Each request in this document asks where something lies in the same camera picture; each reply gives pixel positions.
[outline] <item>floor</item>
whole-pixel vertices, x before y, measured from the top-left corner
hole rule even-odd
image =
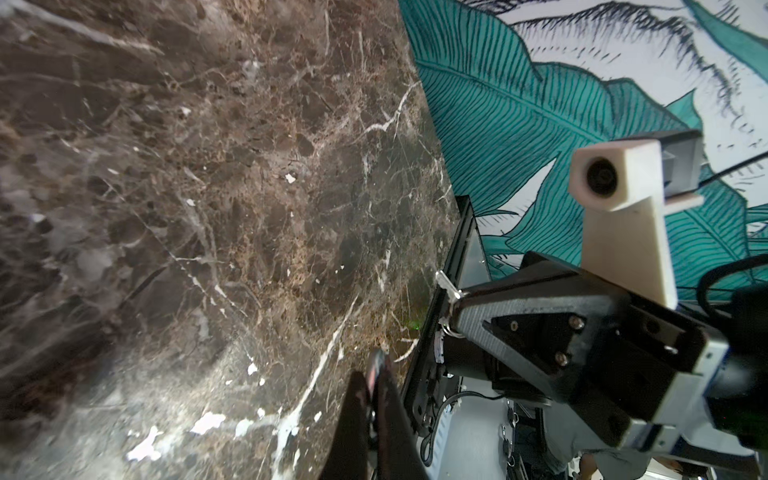
[[[458,221],[396,0],[0,25],[3,478],[315,478]]]

